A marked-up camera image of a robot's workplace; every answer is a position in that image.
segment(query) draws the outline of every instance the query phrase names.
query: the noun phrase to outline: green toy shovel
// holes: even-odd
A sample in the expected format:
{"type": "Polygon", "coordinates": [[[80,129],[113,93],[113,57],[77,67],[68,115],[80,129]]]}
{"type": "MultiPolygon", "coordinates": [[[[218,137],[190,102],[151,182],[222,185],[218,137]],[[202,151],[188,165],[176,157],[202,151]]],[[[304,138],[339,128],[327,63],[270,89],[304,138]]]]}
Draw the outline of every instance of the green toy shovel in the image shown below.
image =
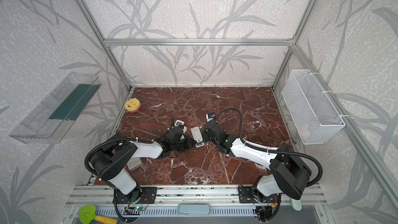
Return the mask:
{"type": "Polygon", "coordinates": [[[104,224],[116,224],[117,220],[96,215],[96,207],[94,205],[86,205],[79,209],[79,220],[82,224],[89,224],[92,220],[102,222],[104,224]]]}

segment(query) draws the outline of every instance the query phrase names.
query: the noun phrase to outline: floral wallpaper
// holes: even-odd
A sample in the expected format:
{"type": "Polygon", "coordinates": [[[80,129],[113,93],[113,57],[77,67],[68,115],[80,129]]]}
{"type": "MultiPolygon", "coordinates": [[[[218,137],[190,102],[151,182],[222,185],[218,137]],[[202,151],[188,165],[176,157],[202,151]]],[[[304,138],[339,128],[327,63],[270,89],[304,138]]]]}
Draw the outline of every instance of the floral wallpaper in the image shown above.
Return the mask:
{"type": "MultiPolygon", "coordinates": [[[[396,0],[320,0],[298,40],[396,178],[397,12],[396,0]]],[[[289,71],[301,68],[293,57],[276,87],[288,121],[280,92],[289,71]]],[[[344,130],[325,144],[304,147],[294,125],[288,127],[298,149],[320,158],[325,171],[320,184],[337,223],[398,223],[398,213],[344,130]]]]}
{"type": "Polygon", "coordinates": [[[0,0],[0,219],[55,223],[75,185],[88,181],[86,152],[103,142],[128,90],[73,0],[0,0]],[[8,136],[70,72],[101,87],[59,144],[8,136]]]}
{"type": "MultiPolygon", "coordinates": [[[[85,0],[105,38],[200,39],[292,38],[308,1],[85,0]]],[[[121,46],[112,50],[133,85],[242,86],[272,85],[287,48],[121,46]]]]}

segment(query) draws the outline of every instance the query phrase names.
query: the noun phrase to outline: black mounting plate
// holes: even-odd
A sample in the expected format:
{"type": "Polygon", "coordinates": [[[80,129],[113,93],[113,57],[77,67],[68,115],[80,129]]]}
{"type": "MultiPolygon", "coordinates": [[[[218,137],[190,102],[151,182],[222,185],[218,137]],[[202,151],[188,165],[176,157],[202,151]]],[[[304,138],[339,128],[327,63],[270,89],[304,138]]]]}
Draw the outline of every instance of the black mounting plate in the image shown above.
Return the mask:
{"type": "MultiPolygon", "coordinates": [[[[156,192],[158,190],[157,187],[141,187],[141,190],[142,190],[142,195],[146,195],[148,198],[142,196],[139,199],[139,201],[136,202],[135,204],[154,204],[156,198],[156,192]]],[[[119,194],[116,195],[114,201],[116,201],[116,204],[128,204],[127,196],[121,194],[120,192],[119,194]]]]}
{"type": "MultiPolygon", "coordinates": [[[[254,198],[253,191],[251,190],[251,186],[239,186],[238,193],[239,193],[239,202],[240,203],[259,203],[254,198]]],[[[273,195],[266,197],[266,200],[263,203],[269,203],[269,202],[270,203],[275,202],[275,197],[273,195]]]]}

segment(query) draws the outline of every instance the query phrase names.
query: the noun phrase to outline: sponge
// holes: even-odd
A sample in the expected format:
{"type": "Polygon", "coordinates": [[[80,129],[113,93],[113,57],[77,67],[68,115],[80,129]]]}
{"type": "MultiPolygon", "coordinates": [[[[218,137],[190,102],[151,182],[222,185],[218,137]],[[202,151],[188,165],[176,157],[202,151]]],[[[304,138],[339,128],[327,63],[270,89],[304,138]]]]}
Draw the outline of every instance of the sponge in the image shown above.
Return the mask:
{"type": "Polygon", "coordinates": [[[141,108],[141,102],[137,98],[129,99],[125,104],[125,108],[127,112],[137,112],[141,108]]]}

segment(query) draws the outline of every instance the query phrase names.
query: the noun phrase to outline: white mesh basket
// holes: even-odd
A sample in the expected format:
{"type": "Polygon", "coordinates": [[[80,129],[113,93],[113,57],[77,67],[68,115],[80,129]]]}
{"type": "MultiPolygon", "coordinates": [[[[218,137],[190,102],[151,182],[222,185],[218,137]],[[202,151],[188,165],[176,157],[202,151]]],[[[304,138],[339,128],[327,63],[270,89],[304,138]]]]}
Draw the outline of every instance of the white mesh basket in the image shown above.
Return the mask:
{"type": "Polygon", "coordinates": [[[304,144],[323,144],[346,125],[308,69],[292,70],[282,95],[304,144]]]}

